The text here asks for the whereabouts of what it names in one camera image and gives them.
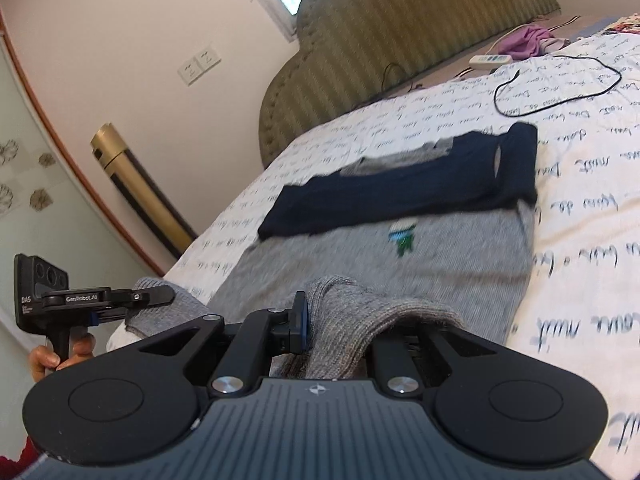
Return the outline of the person's left hand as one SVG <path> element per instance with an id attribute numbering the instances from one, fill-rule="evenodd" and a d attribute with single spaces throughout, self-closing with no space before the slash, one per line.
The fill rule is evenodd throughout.
<path id="1" fill-rule="evenodd" d="M 93 358 L 94 348 L 96 348 L 96 338 L 90 333 L 72 340 L 70 357 L 65 361 L 47 346 L 38 346 L 32 349 L 28 356 L 32 379 L 34 382 L 40 382 L 46 377 L 47 372 L 64 370 L 66 367 L 86 362 Z"/>

